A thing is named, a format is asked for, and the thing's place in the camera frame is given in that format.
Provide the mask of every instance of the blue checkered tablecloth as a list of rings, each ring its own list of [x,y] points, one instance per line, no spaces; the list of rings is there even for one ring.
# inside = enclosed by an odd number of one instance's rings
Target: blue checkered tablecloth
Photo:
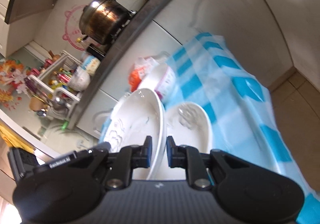
[[[224,38],[201,33],[167,60],[178,88],[165,109],[183,101],[207,112],[218,148],[285,175],[304,191],[297,222],[320,223],[320,201],[301,174],[277,129],[269,91],[246,72],[226,47]]]

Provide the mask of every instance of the brown floor tile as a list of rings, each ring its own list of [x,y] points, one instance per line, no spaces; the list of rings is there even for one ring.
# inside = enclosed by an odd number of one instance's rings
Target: brown floor tile
[[[303,176],[320,191],[320,119],[298,91],[274,112],[278,129]]]
[[[295,88],[290,82],[285,81],[283,84],[281,84],[277,89],[275,89],[271,93],[273,107],[276,107],[279,104],[281,104],[294,91]]]
[[[288,81],[296,88],[298,89],[305,81],[306,78],[302,76],[299,72],[295,72],[294,75],[292,75]]]
[[[308,81],[302,84],[298,91],[320,117],[320,92]]]

